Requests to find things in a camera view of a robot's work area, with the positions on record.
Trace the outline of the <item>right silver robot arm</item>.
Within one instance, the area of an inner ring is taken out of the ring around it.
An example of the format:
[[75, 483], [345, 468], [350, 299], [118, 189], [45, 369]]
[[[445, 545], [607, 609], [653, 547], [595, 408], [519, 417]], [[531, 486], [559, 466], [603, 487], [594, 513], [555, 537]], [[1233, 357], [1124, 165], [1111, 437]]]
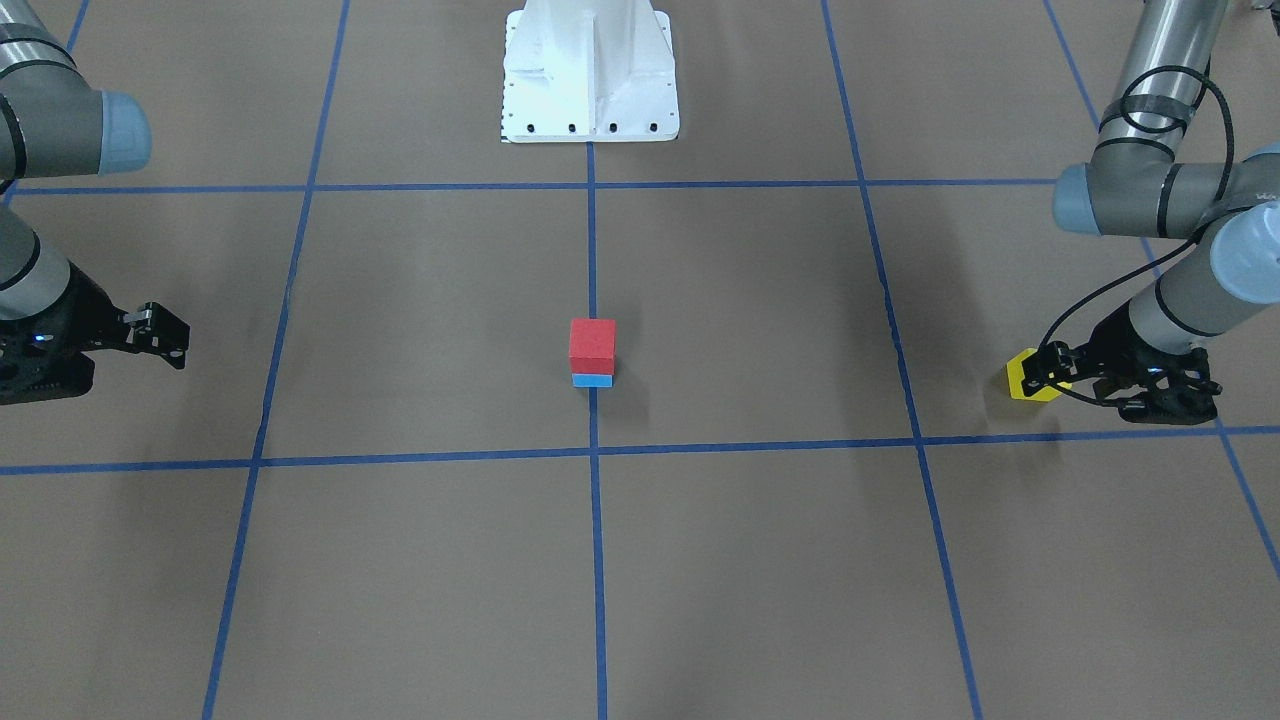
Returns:
[[[1, 5], [1, 174], [133, 172], [150, 159], [148, 118], [127, 94], [92, 87], [27, 1]], [[1, 213], [1, 401], [74, 398], [93, 384], [92, 352], [148, 354], [180, 370], [191, 329], [161, 304], [128, 313], [10, 208]]]

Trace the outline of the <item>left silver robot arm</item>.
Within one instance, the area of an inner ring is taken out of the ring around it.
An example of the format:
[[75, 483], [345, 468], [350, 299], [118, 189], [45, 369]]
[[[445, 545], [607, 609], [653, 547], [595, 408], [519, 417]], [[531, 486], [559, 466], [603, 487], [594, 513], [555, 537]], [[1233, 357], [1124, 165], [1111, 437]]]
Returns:
[[1215, 396], [1204, 346], [1277, 304], [1277, 147], [1238, 158], [1228, 108], [1226, 156], [1183, 163], [1178, 147], [1210, 78], [1225, 1], [1147, 1], [1088, 163], [1053, 191], [1053, 219], [1082, 234], [1180, 240], [1161, 277], [1128, 301], [1100, 337], [1070, 351], [1047, 332], [1010, 365], [1012, 396], [1066, 393], [1091, 379], [1153, 393], [1187, 386]]

